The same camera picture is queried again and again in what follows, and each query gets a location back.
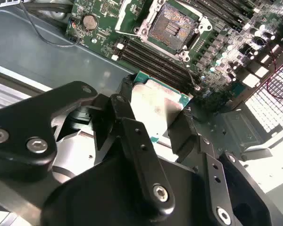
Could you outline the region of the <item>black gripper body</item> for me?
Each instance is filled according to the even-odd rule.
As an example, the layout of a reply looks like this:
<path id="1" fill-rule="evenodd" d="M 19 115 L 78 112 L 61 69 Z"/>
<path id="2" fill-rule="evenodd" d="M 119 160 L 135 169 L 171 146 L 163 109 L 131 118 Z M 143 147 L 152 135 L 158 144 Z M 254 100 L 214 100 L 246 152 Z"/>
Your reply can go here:
<path id="1" fill-rule="evenodd" d="M 195 173 L 161 160 L 175 195 L 162 226 L 210 226 L 203 184 Z M 43 226 L 151 226 L 139 188 L 121 157 L 112 157 L 59 186 L 45 202 Z"/>

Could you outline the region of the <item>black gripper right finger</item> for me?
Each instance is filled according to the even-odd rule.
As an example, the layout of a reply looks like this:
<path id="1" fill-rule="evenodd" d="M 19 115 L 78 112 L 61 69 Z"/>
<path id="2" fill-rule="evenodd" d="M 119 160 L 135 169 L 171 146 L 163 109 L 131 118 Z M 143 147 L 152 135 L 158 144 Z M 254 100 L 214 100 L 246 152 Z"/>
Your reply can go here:
<path id="1" fill-rule="evenodd" d="M 270 200 L 229 153 L 216 155 L 199 135 L 188 111 L 168 128 L 176 164 L 167 167 L 175 195 L 175 225 L 269 226 Z"/>

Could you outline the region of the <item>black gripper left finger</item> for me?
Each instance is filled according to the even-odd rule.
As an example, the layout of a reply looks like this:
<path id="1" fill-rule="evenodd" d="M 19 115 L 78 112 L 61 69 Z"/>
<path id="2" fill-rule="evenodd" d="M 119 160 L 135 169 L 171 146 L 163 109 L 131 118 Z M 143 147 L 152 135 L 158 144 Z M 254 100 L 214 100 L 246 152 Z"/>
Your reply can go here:
<path id="1" fill-rule="evenodd" d="M 57 156 L 56 140 L 67 116 L 85 106 L 91 117 L 99 163 L 121 157 L 139 188 L 148 218 L 167 218 L 175 197 L 143 123 L 131 109 L 133 85 L 124 79 L 116 94 L 100 95 L 75 81 L 0 109 L 0 175 L 37 181 L 48 175 Z"/>

